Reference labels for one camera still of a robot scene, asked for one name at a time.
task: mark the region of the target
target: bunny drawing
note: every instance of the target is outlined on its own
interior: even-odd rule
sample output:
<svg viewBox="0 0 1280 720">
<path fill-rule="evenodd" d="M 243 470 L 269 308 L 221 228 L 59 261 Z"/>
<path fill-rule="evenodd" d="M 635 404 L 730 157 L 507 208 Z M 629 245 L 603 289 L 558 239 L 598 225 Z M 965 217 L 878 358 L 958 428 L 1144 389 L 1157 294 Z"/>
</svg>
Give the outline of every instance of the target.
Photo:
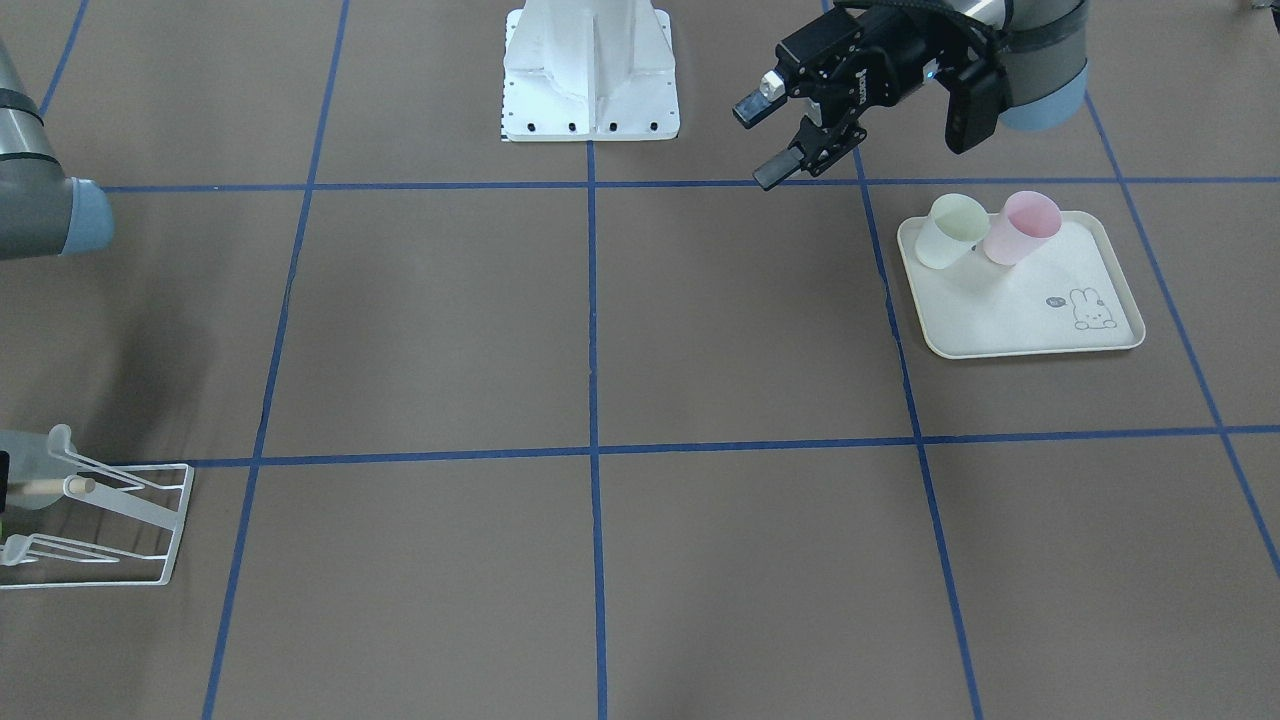
<svg viewBox="0 0 1280 720">
<path fill-rule="evenodd" d="M 1101 331 L 1116 327 L 1111 310 L 1102 304 L 1098 291 L 1092 287 L 1071 291 L 1071 305 L 1075 307 L 1075 328 L 1080 331 Z"/>
</svg>

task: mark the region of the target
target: blue tape line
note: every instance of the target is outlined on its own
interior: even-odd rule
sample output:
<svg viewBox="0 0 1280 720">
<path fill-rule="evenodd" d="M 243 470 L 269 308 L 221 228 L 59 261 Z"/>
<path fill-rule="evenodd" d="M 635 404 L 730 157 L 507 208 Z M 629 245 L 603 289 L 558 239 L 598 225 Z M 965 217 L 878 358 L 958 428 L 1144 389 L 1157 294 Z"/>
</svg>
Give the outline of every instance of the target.
<svg viewBox="0 0 1280 720">
<path fill-rule="evenodd" d="M 1244 474 L 1244 468 L 1240 465 L 1239 459 L 1235 455 L 1235 446 L 1231 445 L 1231 436 L 1226 430 L 1226 425 L 1222 423 L 1222 415 L 1219 413 L 1217 402 L 1213 400 L 1213 393 L 1210 392 L 1208 380 L 1204 379 L 1204 372 L 1201 368 L 1199 359 L 1196 356 L 1196 348 L 1192 347 L 1190 336 L 1187 332 L 1187 325 L 1183 324 L 1181 314 L 1178 311 L 1178 305 L 1174 302 L 1174 295 L 1169 290 L 1169 283 L 1165 281 L 1165 273 L 1160 268 L 1160 260 L 1156 259 L 1156 251 L 1151 245 L 1151 238 L 1147 234 L 1147 227 L 1142 222 L 1142 214 L 1138 213 L 1138 205 L 1133 200 L 1133 193 L 1129 191 L 1129 183 L 1126 182 L 1124 173 L 1120 170 L 1120 161 L 1116 159 L 1115 150 L 1111 146 L 1111 138 L 1107 137 L 1107 131 L 1102 126 L 1102 118 L 1098 115 L 1098 109 L 1093 104 L 1093 97 L 1088 92 L 1084 94 L 1084 102 L 1089 108 L 1089 115 L 1093 117 L 1093 124 L 1098 131 L 1098 137 L 1102 138 L 1102 149 L 1107 154 L 1107 160 L 1111 161 L 1111 169 L 1115 170 L 1116 179 L 1120 182 L 1120 190 L 1124 192 L 1125 202 L 1129 205 L 1129 213 L 1133 215 L 1133 223 L 1138 228 L 1138 238 L 1142 241 L 1142 247 L 1147 252 L 1147 260 L 1151 263 L 1151 269 L 1156 275 L 1156 282 L 1160 284 L 1160 292 L 1165 297 L 1165 306 L 1169 307 L 1169 314 L 1174 319 L 1174 327 L 1178 328 L 1178 337 L 1183 342 L 1183 348 L 1187 351 L 1187 359 L 1192 364 L 1192 370 L 1196 373 L 1196 382 L 1199 383 L 1201 393 L 1204 395 L 1204 402 L 1208 405 L 1210 415 L 1213 416 L 1213 425 L 1219 430 L 1219 436 L 1222 439 L 1222 447 L 1226 450 L 1226 456 L 1231 461 L 1231 470 L 1235 473 L 1235 480 L 1240 486 L 1240 492 L 1244 495 L 1244 501 L 1249 506 L 1249 512 L 1253 515 L 1253 523 L 1258 528 L 1258 534 L 1262 536 L 1262 544 L 1266 547 L 1267 556 L 1271 559 L 1271 568 L 1275 570 L 1277 578 L 1280 578 L 1280 552 L 1276 551 L 1275 541 L 1271 538 L 1271 532 L 1267 529 L 1267 521 L 1262 516 L 1262 510 L 1258 507 L 1257 500 L 1253 497 L 1253 488 L 1249 487 L 1249 479 Z"/>
<path fill-rule="evenodd" d="M 1238 176 L 1238 177 L 1192 177 L 1192 178 L 1132 178 L 1125 176 L 1124 182 L 1133 184 L 1254 184 L 1276 183 L 1280 176 Z"/>
<path fill-rule="evenodd" d="M 306 183 L 294 184 L 110 184 L 102 192 L 113 195 L 164 192 L 300 192 Z"/>
<path fill-rule="evenodd" d="M 1228 425 L 1230 434 L 1280 434 L 1280 425 Z M 1206 437 L 1220 430 L 1204 428 L 1125 428 L 1115 430 L 1052 430 L 1038 433 L 982 433 L 968 436 L 923 436 L 924 445 L 979 445 L 1019 442 L 1075 442 L 1116 438 Z M 762 439 L 727 442 L 671 442 L 641 445 L 602 445 L 600 455 L 660 455 L 672 452 L 751 452 L 768 450 L 822 450 L 838 447 L 899 447 L 915 445 L 914 437 L 861 437 L 824 439 Z M 433 450 L 406 452 L 355 452 L 338 455 L 275 455 L 253 457 L 204 457 L 187 460 L 129 460 L 119 465 L 160 465 L 186 462 L 193 468 L 250 468 L 252 465 L 291 468 L 294 465 L 365 465 L 379 462 L 444 462 L 451 460 L 506 460 L 517 457 L 586 457 L 585 445 L 566 447 L 508 447 L 494 450 Z"/>
<path fill-rule="evenodd" d="M 867 184 L 1115 184 L 1115 178 L 877 178 Z"/>
<path fill-rule="evenodd" d="M 859 179 L 865 179 L 867 170 L 863 168 L 863 155 L 858 150 L 854 150 L 854 163 L 858 167 Z M 969 635 L 964 626 L 964 614 L 960 611 L 960 594 L 956 591 L 955 575 L 951 570 L 951 553 L 947 550 L 947 538 L 942 528 L 942 514 L 938 511 L 938 500 L 933 491 L 933 473 L 929 469 L 924 436 L 920 432 L 920 416 L 915 407 L 915 393 L 911 391 L 911 374 L 906 365 L 906 350 L 902 347 L 902 333 L 897 324 L 897 313 L 893 310 L 893 293 L 890 290 L 884 252 L 881 247 L 879 231 L 876 225 L 876 210 L 872 206 L 870 187 L 864 182 L 860 190 L 863 195 L 863 210 L 867 213 L 867 229 L 870 232 L 872 250 L 876 252 L 876 270 L 879 273 L 881 284 L 884 288 L 884 311 L 888 315 L 890 332 L 893 334 L 893 345 L 897 347 L 897 361 L 902 370 L 902 393 L 906 398 L 906 411 L 911 418 L 911 439 L 920 464 L 920 477 L 924 480 L 924 496 L 929 503 L 933 539 L 938 546 L 942 579 L 947 588 L 947 602 L 951 605 L 951 623 L 955 625 L 956 644 L 960 648 L 960 662 L 964 665 L 965 684 L 969 688 L 969 705 L 973 708 L 974 720 L 982 720 L 982 698 L 978 693 L 978 678 L 974 674 L 973 659 L 969 653 Z"/>
<path fill-rule="evenodd" d="M 1044 433 L 989 433 L 972 436 L 925 436 L 925 445 L 975 445 L 988 442 L 1066 442 L 1147 437 L 1203 437 L 1219 434 L 1217 428 L 1134 428 L 1121 430 L 1059 430 Z"/>
<path fill-rule="evenodd" d="M 596 717 L 609 716 L 608 635 L 604 612 L 604 524 L 600 503 L 600 406 L 598 354 L 598 293 L 595 242 L 595 143 L 586 143 L 586 263 L 588 263 L 588 407 L 591 459 L 591 544 L 595 570 L 595 703 Z"/>
<path fill-rule="evenodd" d="M 379 462 L 439 462 L 448 460 L 507 460 L 515 457 L 581 457 L 590 455 L 589 447 L 525 447 L 508 450 L 440 450 L 426 452 L 369 452 L 353 455 L 289 455 L 262 457 L 264 468 L 292 468 L 297 465 L 365 465 Z"/>
<path fill-rule="evenodd" d="M 79 28 L 81 23 L 84 22 L 86 10 L 88 10 L 88 0 L 81 0 L 81 6 L 76 10 L 76 19 L 72 22 L 72 31 L 67 35 L 67 45 L 63 46 L 63 55 L 58 59 L 58 67 L 54 68 L 54 77 L 49 78 L 49 87 L 45 88 L 45 99 L 40 101 L 41 115 L 49 113 L 49 105 L 54 101 L 54 91 L 58 90 L 58 83 L 63 81 L 63 70 L 67 69 L 67 61 L 72 58 L 72 49 L 76 47 L 76 38 L 79 37 Z"/>
<path fill-rule="evenodd" d="M 201 717 L 212 720 L 214 703 L 218 701 L 218 684 L 223 678 L 223 659 L 227 655 L 227 635 L 232 626 L 232 609 L 236 606 L 236 589 L 239 587 L 239 569 L 244 559 L 244 542 L 248 537 L 248 520 L 253 509 L 253 495 L 257 492 L 257 466 L 250 468 L 248 482 L 244 484 L 244 501 L 241 505 L 241 519 L 236 529 L 236 547 L 232 550 L 232 566 L 227 573 L 227 593 L 223 596 L 223 614 L 218 621 L 218 641 L 214 643 L 214 659 L 209 667 L 209 687 L 205 689 L 205 706 Z"/>
<path fill-rule="evenodd" d="M 755 450 L 822 450 L 833 447 L 892 447 L 915 445 L 910 437 L 772 439 L 746 442 L 672 442 L 653 445 L 605 445 L 600 455 L 658 455 L 666 452 L 744 452 Z"/>
<path fill-rule="evenodd" d="M 937 184 L 1117 184 L 1115 178 L 868 178 L 869 186 L 937 186 Z M 1280 177 L 1222 177 L 1222 178 L 1125 178 L 1129 184 L 1240 184 L 1275 183 Z M 783 186 L 800 187 L 854 187 L 861 181 L 854 178 L 796 178 Z M 114 184 L 102 188 L 110 193 L 142 192 L 298 192 L 307 188 L 332 192 L 365 190 L 582 190 L 584 181 L 512 181 L 512 182 L 316 182 L 276 184 Z M 664 188 L 664 187 L 755 187 L 753 179 L 675 179 L 675 181 L 598 181 L 596 190 Z"/>
<path fill-rule="evenodd" d="M 1270 434 L 1280 433 L 1280 425 L 1228 425 L 1231 434 Z"/>
<path fill-rule="evenodd" d="M 284 282 L 284 297 L 280 301 L 280 315 L 275 328 L 275 343 L 271 348 L 271 364 L 266 374 L 266 388 L 262 392 L 262 416 L 259 421 L 257 434 L 253 441 L 253 460 L 261 460 L 262 450 L 266 445 L 266 427 L 271 418 L 271 404 L 275 396 L 275 382 L 280 369 L 280 355 L 284 350 L 284 333 L 289 323 L 289 300 L 293 293 L 293 281 L 298 273 L 298 256 L 302 252 L 302 240 L 306 237 L 307 217 L 311 213 L 311 186 L 315 184 L 316 172 L 320 167 L 320 152 L 324 146 L 324 131 L 329 119 L 329 105 L 333 101 L 333 87 L 338 78 L 338 61 L 342 58 L 342 41 L 347 31 L 347 14 L 351 9 L 351 0 L 342 1 L 342 12 L 338 15 L 338 32 L 333 41 L 333 55 L 329 60 L 329 76 L 325 81 L 324 100 L 320 102 L 320 118 L 316 122 L 315 141 L 311 147 L 311 165 L 307 172 L 307 190 L 302 196 L 302 208 L 298 211 L 298 229 L 293 237 L 293 251 L 289 256 L 289 273 Z M 209 688 L 205 693 L 204 720 L 211 720 L 214 706 L 218 701 L 218 684 L 223 671 L 223 659 L 227 652 L 227 637 L 230 632 L 232 611 L 236 606 L 236 589 L 239 585 L 241 561 L 244 556 L 244 543 L 248 536 L 250 518 L 253 511 L 253 495 L 257 489 L 259 466 L 250 468 L 248 483 L 244 487 L 244 505 L 241 509 L 239 529 L 236 534 L 236 548 L 232 552 L 232 566 L 227 578 L 227 594 L 223 598 L 223 616 L 218 626 L 218 641 L 214 646 L 214 659 L 209 669 Z"/>
<path fill-rule="evenodd" d="M 333 190 L 563 190 L 584 188 L 581 181 L 512 181 L 512 182 L 319 182 L 320 191 Z"/>
</svg>

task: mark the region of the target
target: white tray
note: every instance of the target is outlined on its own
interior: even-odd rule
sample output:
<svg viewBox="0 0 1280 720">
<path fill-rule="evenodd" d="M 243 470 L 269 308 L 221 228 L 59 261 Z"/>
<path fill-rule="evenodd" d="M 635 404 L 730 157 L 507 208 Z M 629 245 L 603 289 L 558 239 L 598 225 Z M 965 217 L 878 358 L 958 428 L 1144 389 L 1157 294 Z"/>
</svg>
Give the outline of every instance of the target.
<svg viewBox="0 0 1280 720">
<path fill-rule="evenodd" d="M 1062 229 L 1006 268 L 980 250 L 945 270 L 915 258 L 924 218 L 897 228 L 924 342 L 950 360 L 1129 350 L 1147 338 L 1107 231 L 1088 213 L 1062 213 Z"/>
</svg>

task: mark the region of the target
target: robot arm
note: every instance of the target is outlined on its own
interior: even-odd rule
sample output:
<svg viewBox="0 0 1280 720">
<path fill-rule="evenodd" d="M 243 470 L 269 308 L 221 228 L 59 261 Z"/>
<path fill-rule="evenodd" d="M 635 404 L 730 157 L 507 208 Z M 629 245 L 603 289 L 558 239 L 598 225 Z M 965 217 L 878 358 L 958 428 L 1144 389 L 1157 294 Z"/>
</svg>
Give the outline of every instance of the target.
<svg viewBox="0 0 1280 720">
<path fill-rule="evenodd" d="M 114 229 L 102 190 L 63 173 L 0 41 L 0 260 L 97 250 Z"/>
<path fill-rule="evenodd" d="M 778 63 L 733 108 L 750 129 L 787 100 L 806 102 L 795 138 L 755 170 L 769 190 L 819 176 L 867 138 L 858 119 L 892 108 L 929 79 L 951 94 L 946 141 L 964 152 L 1002 120 L 1065 122 L 1084 99 L 1089 0 L 835 0 L 778 44 Z M 854 17 L 849 9 L 864 9 Z"/>
<path fill-rule="evenodd" d="M 1280 0 L 1252 0 L 1251 5 L 1256 10 L 1271 10 L 1271 19 L 1276 22 L 1276 31 L 1280 31 Z"/>
</svg>

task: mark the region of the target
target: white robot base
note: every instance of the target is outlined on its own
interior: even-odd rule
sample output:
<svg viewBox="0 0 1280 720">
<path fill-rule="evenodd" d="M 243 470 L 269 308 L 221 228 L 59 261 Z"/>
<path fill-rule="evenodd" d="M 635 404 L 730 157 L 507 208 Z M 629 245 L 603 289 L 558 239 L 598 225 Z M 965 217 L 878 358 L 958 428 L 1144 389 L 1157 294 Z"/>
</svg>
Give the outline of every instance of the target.
<svg viewBox="0 0 1280 720">
<path fill-rule="evenodd" d="M 671 17 L 650 0 L 529 0 L 507 15 L 502 140 L 671 140 Z"/>
</svg>

